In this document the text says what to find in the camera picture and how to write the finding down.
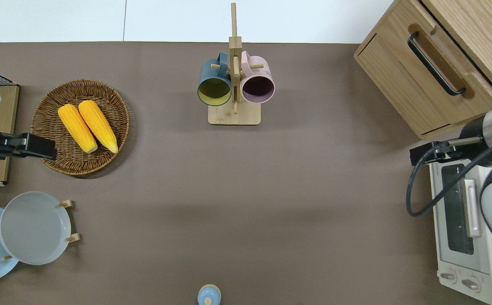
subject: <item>wooden base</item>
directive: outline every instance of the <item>wooden base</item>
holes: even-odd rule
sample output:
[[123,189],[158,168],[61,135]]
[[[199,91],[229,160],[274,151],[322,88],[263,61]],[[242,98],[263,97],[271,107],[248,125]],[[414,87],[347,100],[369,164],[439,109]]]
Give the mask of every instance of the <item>wooden base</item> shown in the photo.
[[212,125],[246,125],[255,126],[261,123],[261,104],[242,100],[238,103],[234,114],[232,100],[222,106],[208,107],[208,122]]

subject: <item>white wall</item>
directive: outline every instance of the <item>white wall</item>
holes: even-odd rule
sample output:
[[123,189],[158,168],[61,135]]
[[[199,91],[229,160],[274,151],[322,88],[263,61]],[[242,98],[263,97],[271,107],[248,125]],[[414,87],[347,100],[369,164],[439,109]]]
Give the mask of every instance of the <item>white wall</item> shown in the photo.
[[[0,42],[207,41],[232,0],[0,0]],[[392,0],[234,0],[244,42],[359,43]]]

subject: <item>yellow corn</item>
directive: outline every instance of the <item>yellow corn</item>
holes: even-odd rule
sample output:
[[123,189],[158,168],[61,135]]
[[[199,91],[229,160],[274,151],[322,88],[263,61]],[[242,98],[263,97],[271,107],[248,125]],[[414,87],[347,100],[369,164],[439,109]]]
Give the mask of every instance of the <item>yellow corn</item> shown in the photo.
[[78,110],[89,129],[91,129],[91,132],[101,144],[113,153],[118,153],[116,136],[97,104],[92,100],[85,100],[78,105]]
[[58,115],[73,139],[75,139],[84,152],[89,154],[97,149],[97,143],[95,143],[93,135],[91,135],[91,132],[74,105],[66,104],[61,106],[58,109]]

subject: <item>wicker basket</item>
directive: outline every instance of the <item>wicker basket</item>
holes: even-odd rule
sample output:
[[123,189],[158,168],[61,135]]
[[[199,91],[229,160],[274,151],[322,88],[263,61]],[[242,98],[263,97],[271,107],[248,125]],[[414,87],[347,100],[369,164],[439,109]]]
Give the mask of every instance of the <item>wicker basket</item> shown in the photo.
[[71,176],[91,174],[107,166],[117,154],[98,141],[97,150],[87,154],[74,141],[58,116],[64,104],[78,106],[83,100],[97,103],[118,141],[118,153],[129,133],[129,112],[120,94],[100,81],[79,79],[60,85],[50,91],[35,110],[31,133],[56,142],[56,161],[42,160],[49,168]]

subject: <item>mug rack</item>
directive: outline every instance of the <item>mug rack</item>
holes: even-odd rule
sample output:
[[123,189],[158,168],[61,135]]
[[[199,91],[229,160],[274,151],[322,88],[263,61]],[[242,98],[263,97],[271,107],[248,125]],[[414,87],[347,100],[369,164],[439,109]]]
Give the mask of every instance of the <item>mug rack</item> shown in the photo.
[[231,3],[232,33],[229,37],[229,66],[231,75],[231,100],[221,106],[208,106],[208,122],[212,125],[259,125],[261,105],[250,103],[242,97],[240,73],[242,73],[242,37],[236,33],[236,3]]

